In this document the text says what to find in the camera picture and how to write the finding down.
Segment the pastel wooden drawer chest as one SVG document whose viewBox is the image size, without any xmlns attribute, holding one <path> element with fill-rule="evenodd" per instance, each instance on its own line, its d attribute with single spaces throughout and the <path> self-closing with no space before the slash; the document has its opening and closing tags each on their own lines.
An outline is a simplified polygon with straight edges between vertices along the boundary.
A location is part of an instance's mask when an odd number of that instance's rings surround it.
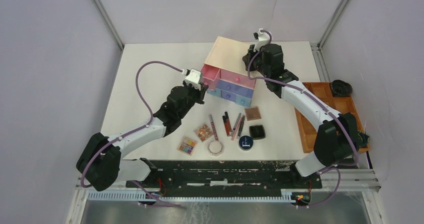
<svg viewBox="0 0 424 224">
<path fill-rule="evenodd" d="M 208 94 L 243 107 L 251 106 L 256 80 L 248 77 L 242 61 L 249 47 L 249 43 L 217 37 L 204 64 L 220 68 L 220 80 L 214 90 L 208 88 Z"/>
</svg>

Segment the pink makeup pencil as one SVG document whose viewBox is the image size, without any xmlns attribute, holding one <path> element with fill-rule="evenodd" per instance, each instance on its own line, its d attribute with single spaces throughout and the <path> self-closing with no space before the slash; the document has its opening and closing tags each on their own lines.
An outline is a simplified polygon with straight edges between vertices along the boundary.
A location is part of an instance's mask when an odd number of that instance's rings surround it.
<svg viewBox="0 0 424 224">
<path fill-rule="evenodd" d="M 236 124 L 235 124 L 235 127 L 233 128 L 233 130 L 232 130 L 232 136 L 231 136 L 231 141 L 234 141 L 234 139 L 236 138 L 236 136 L 237 136 L 237 133 L 238 133 L 238 129 L 239 129 L 239 126 L 240 126 L 240 123 L 241 123 L 241 120 L 242 120 L 242 114 L 240 113 L 239 115 L 238 115 L 238 117 L 237 117 L 237 121 L 236 121 Z"/>
</svg>

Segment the grey makeup pencil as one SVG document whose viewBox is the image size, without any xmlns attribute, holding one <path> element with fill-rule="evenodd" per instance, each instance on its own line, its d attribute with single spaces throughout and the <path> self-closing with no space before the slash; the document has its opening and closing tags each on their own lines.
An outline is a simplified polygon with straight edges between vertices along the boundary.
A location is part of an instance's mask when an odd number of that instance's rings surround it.
<svg viewBox="0 0 424 224">
<path fill-rule="evenodd" d="M 235 137 L 235 133 L 236 133 L 236 130 L 237 130 L 237 128 L 238 128 L 238 125 L 239 125 L 239 122 L 240 122 L 240 120 L 241 120 L 241 117 L 242 117 L 242 114 L 241 113 L 239 113 L 238 114 L 238 116 L 237 116 L 237 119 L 236 119 L 236 122 L 235 122 L 235 124 L 234 124 L 234 127 L 233 127 L 233 129 L 232 129 L 232 138 L 234 138 Z"/>
</svg>

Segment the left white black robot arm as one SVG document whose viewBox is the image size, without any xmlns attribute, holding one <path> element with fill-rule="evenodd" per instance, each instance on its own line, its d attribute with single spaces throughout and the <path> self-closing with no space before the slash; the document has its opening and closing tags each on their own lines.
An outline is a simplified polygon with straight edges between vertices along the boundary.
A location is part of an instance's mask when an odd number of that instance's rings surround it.
<svg viewBox="0 0 424 224">
<path fill-rule="evenodd" d="M 115 136 L 105 136 L 100 132 L 92 135 L 76 163 L 81 173 L 81 187 L 93 187 L 97 191 L 109 188 L 124 172 L 123 157 L 177 130 L 195 104 L 204 104 L 208 88 L 204 83 L 200 83 L 199 88 L 187 83 L 176 86 L 159 110 L 141 127 Z"/>
</svg>

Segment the pink drawer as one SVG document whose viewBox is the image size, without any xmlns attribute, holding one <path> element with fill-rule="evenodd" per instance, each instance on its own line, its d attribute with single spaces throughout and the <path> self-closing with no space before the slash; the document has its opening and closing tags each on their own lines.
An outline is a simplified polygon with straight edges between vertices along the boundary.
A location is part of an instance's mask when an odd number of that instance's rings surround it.
<svg viewBox="0 0 424 224">
<path fill-rule="evenodd" d="M 214 90 L 220 80 L 221 71 L 220 68 L 204 64 L 202 69 L 202 82 L 208 85 L 210 90 Z"/>
</svg>

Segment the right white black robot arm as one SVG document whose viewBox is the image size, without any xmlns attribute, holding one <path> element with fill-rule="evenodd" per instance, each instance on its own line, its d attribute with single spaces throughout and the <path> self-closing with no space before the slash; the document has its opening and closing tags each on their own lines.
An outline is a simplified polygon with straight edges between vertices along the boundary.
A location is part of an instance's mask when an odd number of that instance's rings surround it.
<svg viewBox="0 0 424 224">
<path fill-rule="evenodd" d="M 310 175 L 335 165 L 347 166 L 343 162 L 346 157 L 358 156 L 358 126 L 353 114 L 342 114 L 316 97 L 285 68 L 283 57 L 280 45 L 266 44 L 258 49 L 250 45 L 242 60 L 247 73 L 258 72 L 257 79 L 264 80 L 271 92 L 294 106 L 316 130 L 313 151 L 293 164 L 288 175 L 290 184 L 301 188 Z"/>
</svg>

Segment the black makeup pen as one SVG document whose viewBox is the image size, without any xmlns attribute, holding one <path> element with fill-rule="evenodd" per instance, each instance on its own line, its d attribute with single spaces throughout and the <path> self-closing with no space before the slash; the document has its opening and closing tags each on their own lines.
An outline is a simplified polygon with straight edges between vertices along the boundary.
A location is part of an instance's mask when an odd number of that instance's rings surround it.
<svg viewBox="0 0 424 224">
<path fill-rule="evenodd" d="M 244 122 L 245 122 L 244 120 L 245 120 L 245 115 L 243 115 L 241 117 L 241 120 L 240 120 L 240 123 L 239 123 L 239 126 L 238 126 L 237 139 L 241 138 L 242 131 L 243 131 L 243 125 L 244 125 Z"/>
</svg>

